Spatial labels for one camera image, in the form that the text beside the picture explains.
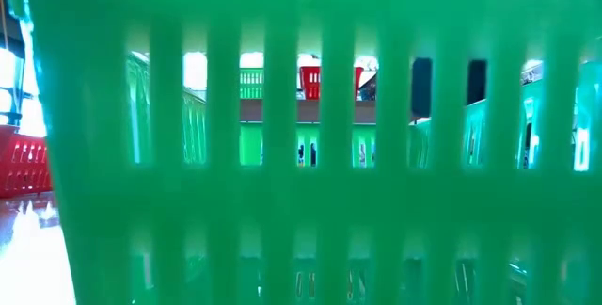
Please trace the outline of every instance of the red basket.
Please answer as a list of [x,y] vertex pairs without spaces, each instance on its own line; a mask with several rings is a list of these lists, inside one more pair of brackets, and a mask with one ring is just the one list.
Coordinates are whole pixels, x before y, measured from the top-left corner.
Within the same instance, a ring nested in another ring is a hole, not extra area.
[[44,138],[17,134],[0,125],[0,198],[52,190]]
[[[356,89],[354,90],[354,98],[357,97],[359,89],[359,76],[364,71],[363,68],[356,67]],[[301,66],[299,68],[301,76],[302,89],[305,92],[306,100],[320,99],[320,67],[319,66]]]

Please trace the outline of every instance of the floor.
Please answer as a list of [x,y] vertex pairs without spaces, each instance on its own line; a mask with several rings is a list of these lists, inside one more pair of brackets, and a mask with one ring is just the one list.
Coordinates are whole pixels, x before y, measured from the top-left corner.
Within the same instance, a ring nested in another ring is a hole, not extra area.
[[50,193],[0,201],[0,304],[75,304]]

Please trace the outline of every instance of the red plastic basket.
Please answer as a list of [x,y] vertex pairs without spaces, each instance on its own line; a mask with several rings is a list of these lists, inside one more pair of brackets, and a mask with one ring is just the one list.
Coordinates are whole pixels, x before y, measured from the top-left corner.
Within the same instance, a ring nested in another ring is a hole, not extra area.
[[0,125],[0,198],[52,190],[44,138]]
[[[357,90],[359,89],[359,76],[364,71],[363,68],[356,67],[356,89],[354,90],[354,98],[357,97]],[[319,66],[301,66],[299,68],[299,75],[301,76],[302,89],[305,92],[306,100],[319,100],[320,99],[320,67]]]

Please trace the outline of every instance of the shiny floor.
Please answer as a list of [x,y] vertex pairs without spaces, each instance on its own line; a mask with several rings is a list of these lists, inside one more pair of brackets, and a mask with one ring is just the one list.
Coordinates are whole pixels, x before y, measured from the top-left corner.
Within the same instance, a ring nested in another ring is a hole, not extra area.
[[0,304],[75,304],[50,193],[0,201]]

